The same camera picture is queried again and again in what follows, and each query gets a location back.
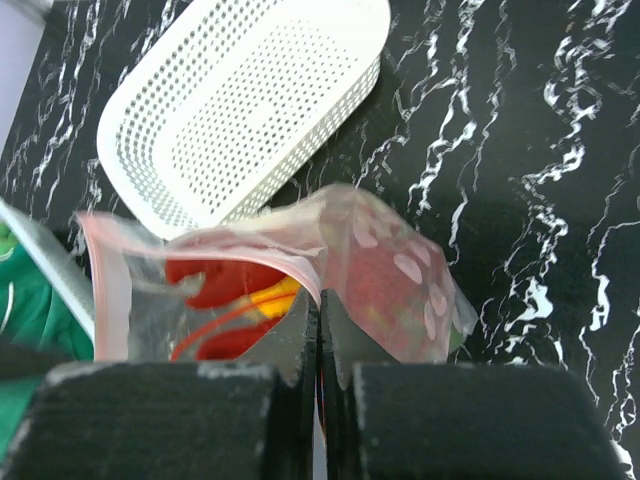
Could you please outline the clear zip top bag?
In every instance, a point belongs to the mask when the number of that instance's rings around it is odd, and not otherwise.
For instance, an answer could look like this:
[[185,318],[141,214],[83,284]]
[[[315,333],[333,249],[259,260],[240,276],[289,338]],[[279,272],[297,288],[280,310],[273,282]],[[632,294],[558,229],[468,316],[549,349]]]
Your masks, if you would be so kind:
[[292,314],[297,295],[325,290],[402,362],[444,360],[478,320],[441,247],[350,185],[170,241],[112,214],[78,222],[100,361],[236,358]]

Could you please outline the red fake lobster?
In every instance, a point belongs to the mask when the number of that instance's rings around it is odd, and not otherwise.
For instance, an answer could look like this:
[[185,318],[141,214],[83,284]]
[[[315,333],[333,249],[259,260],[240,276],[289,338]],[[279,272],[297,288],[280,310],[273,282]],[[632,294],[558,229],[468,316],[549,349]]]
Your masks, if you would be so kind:
[[203,283],[185,300],[195,310],[231,310],[187,335],[173,349],[173,361],[189,351],[197,360],[232,360],[254,346],[280,318],[267,319],[251,303],[249,295],[266,289],[286,277],[274,268],[236,260],[168,260],[165,277],[176,285],[197,275]]

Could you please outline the fake red grapes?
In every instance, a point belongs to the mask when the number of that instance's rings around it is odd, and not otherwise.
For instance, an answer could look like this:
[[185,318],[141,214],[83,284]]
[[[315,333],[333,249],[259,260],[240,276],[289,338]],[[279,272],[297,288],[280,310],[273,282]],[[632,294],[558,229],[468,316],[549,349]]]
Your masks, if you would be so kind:
[[349,255],[348,310],[393,355],[415,355],[438,337],[431,266],[429,248],[414,241],[399,249],[358,247]]

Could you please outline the fake orange fruit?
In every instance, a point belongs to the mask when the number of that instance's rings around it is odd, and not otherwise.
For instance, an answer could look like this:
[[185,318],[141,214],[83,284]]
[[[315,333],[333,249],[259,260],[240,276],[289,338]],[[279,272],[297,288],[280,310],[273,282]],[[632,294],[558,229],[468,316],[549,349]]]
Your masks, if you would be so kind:
[[275,285],[249,295],[251,303],[267,319],[280,318],[288,313],[301,285],[286,277]]

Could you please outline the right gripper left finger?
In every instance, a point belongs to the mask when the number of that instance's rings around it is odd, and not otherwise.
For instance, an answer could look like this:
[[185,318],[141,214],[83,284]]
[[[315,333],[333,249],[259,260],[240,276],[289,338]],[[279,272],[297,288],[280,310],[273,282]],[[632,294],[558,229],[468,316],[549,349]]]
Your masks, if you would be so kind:
[[318,311],[306,292],[230,362],[71,362],[40,378],[5,479],[309,479]]

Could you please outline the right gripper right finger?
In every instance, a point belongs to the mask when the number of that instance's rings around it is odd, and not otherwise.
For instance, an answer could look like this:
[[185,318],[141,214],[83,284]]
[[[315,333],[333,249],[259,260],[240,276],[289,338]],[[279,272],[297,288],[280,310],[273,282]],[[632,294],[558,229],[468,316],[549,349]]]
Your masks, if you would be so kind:
[[558,368],[402,364],[321,295],[319,408],[332,479],[621,479],[580,380]]

